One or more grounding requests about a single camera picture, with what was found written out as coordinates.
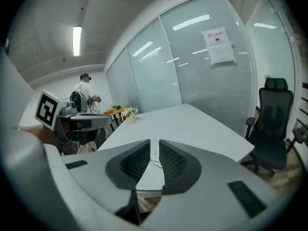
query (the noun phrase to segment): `table leg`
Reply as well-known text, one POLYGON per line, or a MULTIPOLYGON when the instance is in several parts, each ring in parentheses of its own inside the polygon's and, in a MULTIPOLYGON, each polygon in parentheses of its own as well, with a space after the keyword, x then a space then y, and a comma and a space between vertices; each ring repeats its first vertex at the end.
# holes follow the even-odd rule
POLYGON ((112 126, 112 123, 110 123, 110 127, 111 127, 112 132, 114 132, 115 129, 114 129, 114 126, 112 126))
POLYGON ((120 125, 119 125, 119 121, 117 120, 116 115, 114 115, 114 119, 115 119, 115 123, 116 123, 116 125, 119 127, 120 125))

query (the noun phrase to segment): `mesh chair back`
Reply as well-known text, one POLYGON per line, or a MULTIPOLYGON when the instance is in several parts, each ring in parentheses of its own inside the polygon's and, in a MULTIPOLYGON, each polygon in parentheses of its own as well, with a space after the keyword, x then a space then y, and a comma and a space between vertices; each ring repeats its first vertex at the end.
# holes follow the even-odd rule
POLYGON ((255 130, 284 139, 293 102, 284 78, 267 78, 265 87, 259 90, 260 116, 255 130))

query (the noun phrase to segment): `flowers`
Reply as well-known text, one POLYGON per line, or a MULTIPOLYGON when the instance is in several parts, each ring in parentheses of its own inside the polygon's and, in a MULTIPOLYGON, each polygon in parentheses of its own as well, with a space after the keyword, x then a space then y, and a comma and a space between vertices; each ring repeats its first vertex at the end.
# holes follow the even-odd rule
POLYGON ((129 107, 129 108, 124 109, 124 110, 121 112, 121 114, 122 114, 122 116, 130 117, 130 116, 132 116, 132 115, 138 114, 138 109, 133 108, 133 107, 129 107))

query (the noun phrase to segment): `orange table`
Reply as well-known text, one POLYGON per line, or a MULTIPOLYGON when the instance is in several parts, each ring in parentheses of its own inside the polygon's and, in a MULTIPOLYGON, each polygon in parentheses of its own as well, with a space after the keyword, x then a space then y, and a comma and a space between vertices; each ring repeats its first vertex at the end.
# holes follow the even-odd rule
MULTIPOLYGON (((116 114, 121 113, 123 110, 124 110, 124 108, 120 108, 120 109, 118 109, 118 110, 107 110, 106 112, 103 113, 103 115, 113 116, 114 119, 115 119, 116 125, 117 125, 117 126, 120 126, 119 121, 118 121, 118 119, 117 119, 117 117, 116 117, 116 114)), ((114 127, 112 126, 112 124, 110 124, 110 127, 111 127, 112 131, 114 132, 115 129, 114 129, 114 127)))

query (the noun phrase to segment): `flower bouquet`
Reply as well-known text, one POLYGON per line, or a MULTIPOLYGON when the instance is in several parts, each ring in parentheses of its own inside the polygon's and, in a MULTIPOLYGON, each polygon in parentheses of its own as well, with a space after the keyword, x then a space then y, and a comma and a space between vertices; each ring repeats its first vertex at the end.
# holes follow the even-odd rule
POLYGON ((127 120, 128 123, 133 123, 136 121, 136 117, 135 115, 138 114, 138 109, 133 108, 133 107, 129 107, 124 109, 121 112, 122 116, 125 117, 125 119, 127 120))

